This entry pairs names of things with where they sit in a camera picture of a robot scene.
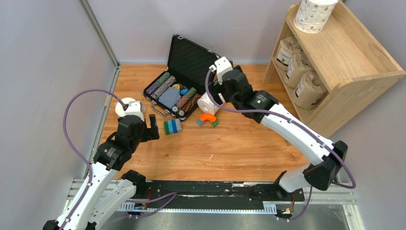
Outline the brown roll front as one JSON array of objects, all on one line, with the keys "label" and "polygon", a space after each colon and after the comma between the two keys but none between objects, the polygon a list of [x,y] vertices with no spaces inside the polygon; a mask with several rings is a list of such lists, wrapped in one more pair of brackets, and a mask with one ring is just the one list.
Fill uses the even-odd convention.
[{"label": "brown roll front", "polygon": [[313,66],[309,62],[304,52],[293,55],[284,76],[284,82],[290,88],[295,88],[302,76],[307,72],[312,72]]}]

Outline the brown roll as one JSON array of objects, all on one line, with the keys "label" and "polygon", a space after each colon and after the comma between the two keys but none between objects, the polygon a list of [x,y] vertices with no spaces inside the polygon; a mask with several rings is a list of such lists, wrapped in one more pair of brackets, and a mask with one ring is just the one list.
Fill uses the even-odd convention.
[{"label": "brown roll", "polygon": [[302,76],[307,72],[312,72],[313,66],[309,62],[304,52],[293,55],[284,76],[284,82],[290,88],[295,88]]},{"label": "brown roll", "polygon": [[276,65],[286,71],[294,54],[300,53],[302,48],[294,36],[279,41],[276,53]]},{"label": "brown roll", "polygon": [[328,94],[316,72],[305,73],[293,92],[293,102],[305,109],[313,110],[322,102]]}]

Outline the patterned paper roll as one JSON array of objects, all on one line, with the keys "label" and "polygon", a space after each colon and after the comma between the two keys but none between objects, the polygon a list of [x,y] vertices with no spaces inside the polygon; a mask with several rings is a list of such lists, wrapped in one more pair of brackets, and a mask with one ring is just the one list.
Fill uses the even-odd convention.
[{"label": "patterned paper roll", "polygon": [[322,31],[338,0],[302,0],[294,19],[295,27],[308,34]]},{"label": "patterned paper roll", "polygon": [[220,109],[210,100],[206,92],[199,98],[197,104],[204,113],[210,113],[213,115],[215,115],[215,113]]}]

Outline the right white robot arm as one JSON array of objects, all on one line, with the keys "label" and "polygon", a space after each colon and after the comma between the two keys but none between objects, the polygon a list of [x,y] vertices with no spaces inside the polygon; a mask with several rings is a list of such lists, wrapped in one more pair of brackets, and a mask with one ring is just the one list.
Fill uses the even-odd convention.
[{"label": "right white robot arm", "polygon": [[223,108],[221,100],[214,94],[221,94],[225,103],[231,103],[230,112],[241,113],[282,136],[307,158],[308,164],[293,171],[283,171],[274,182],[273,193],[279,200],[286,200],[292,193],[305,187],[326,191],[331,184],[348,189],[356,182],[344,160],[348,146],[343,141],[333,142],[316,133],[287,111],[267,91],[255,91],[239,67],[209,67],[204,86],[209,99]]}]

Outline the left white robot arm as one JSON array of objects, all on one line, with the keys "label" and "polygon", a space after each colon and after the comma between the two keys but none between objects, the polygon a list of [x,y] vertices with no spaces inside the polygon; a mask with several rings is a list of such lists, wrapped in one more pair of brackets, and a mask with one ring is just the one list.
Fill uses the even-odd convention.
[{"label": "left white robot arm", "polygon": [[102,196],[139,143],[159,139],[156,116],[150,114],[149,119],[150,128],[137,115],[118,118],[117,131],[98,147],[90,164],[91,172],[71,204],[57,219],[48,220],[43,226],[45,230],[99,230],[126,200],[146,194],[146,177],[129,170],[113,191]]}]

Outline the wooden shelf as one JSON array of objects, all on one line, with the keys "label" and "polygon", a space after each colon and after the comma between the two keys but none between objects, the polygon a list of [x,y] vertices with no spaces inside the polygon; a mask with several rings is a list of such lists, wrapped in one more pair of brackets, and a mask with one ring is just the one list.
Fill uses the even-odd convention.
[{"label": "wooden shelf", "polygon": [[313,110],[295,106],[299,119],[329,137],[405,76],[405,71],[339,1],[323,30],[307,34],[293,21],[299,3],[291,5],[279,38],[294,36],[327,89]]}]

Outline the green blue block toy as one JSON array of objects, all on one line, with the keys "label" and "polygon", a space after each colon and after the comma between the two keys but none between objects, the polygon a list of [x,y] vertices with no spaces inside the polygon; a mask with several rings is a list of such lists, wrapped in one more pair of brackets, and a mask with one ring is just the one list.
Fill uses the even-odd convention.
[{"label": "green blue block toy", "polygon": [[182,132],[181,121],[179,119],[164,121],[164,129],[166,135],[180,133]]}]

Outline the white toilet paper roll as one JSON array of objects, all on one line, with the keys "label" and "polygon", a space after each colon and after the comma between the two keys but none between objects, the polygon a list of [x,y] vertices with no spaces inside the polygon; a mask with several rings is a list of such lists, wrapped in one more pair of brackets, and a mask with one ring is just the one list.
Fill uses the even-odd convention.
[{"label": "white toilet paper roll", "polygon": [[[137,100],[136,100],[136,99],[133,99],[133,98],[130,98],[130,97],[126,97],[126,98],[123,98],[123,99],[122,99],[122,102],[125,104],[126,108],[128,107],[128,103],[131,102],[131,101],[137,101]],[[126,109],[124,109],[123,106],[122,106],[119,102],[116,103],[116,106],[115,106],[115,113],[116,113],[119,117],[124,117],[124,116],[125,116],[125,114],[124,114],[124,111],[125,111],[125,110],[126,110]]]}]

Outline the patterned paper roll lying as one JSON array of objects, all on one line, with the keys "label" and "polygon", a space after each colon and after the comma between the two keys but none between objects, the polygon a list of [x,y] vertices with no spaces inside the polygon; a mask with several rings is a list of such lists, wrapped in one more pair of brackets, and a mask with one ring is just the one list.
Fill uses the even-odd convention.
[{"label": "patterned paper roll lying", "polygon": [[210,113],[213,115],[215,115],[215,113],[220,109],[210,100],[206,92],[199,98],[197,104],[204,113]]}]

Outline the orange curved toy piece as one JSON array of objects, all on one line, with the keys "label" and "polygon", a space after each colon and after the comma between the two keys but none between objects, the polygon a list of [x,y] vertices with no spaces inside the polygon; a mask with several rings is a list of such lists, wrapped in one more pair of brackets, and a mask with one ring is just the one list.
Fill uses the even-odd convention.
[{"label": "orange curved toy piece", "polygon": [[218,119],[211,113],[201,114],[196,122],[200,126],[204,125],[206,122],[209,122],[212,127],[216,127],[217,125],[219,125]]}]

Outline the black poker chip case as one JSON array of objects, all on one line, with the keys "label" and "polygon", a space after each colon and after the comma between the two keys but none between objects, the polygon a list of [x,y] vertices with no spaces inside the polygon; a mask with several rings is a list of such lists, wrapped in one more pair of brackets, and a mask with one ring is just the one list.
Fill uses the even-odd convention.
[{"label": "black poker chip case", "polygon": [[191,110],[187,111],[184,115],[180,115],[172,111],[171,107],[161,103],[159,98],[153,98],[151,95],[153,91],[149,88],[151,88],[161,76],[165,73],[169,73],[170,76],[174,76],[176,79],[175,84],[179,83],[188,89],[194,87],[197,93],[202,95],[205,93],[204,81],[207,71],[219,58],[220,56],[213,51],[213,48],[205,48],[182,35],[173,34],[166,70],[142,90],[142,95],[150,100],[152,106],[157,105],[164,109],[166,113],[161,114],[161,116],[165,117],[167,114],[170,114],[184,121],[192,114],[198,105],[195,104]]}]

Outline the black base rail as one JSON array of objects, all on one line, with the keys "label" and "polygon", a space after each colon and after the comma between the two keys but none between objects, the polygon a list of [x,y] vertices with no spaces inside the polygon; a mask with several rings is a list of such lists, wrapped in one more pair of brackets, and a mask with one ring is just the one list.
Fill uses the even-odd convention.
[{"label": "black base rail", "polygon": [[218,181],[163,181],[146,182],[135,200],[158,199],[175,192],[177,195],[166,206],[174,209],[197,210],[264,210],[266,203],[290,207],[305,200],[302,190],[292,194],[278,194],[271,183]]}]

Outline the aluminium frame post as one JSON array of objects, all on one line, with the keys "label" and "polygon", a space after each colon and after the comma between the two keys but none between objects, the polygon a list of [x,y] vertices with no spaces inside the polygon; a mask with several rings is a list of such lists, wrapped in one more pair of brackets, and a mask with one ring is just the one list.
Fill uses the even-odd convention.
[{"label": "aluminium frame post", "polygon": [[110,61],[112,62],[112,64],[115,66],[116,69],[118,69],[120,67],[120,62],[118,61],[110,43],[108,42],[108,39],[106,37],[106,35],[104,34],[98,20],[97,17],[94,13],[94,11],[92,10],[92,7],[89,3],[88,0],[79,0],[79,3],[85,13],[85,15],[87,16],[90,24],[92,25],[98,39],[100,40],[104,50],[107,53],[107,56],[109,57]]}]

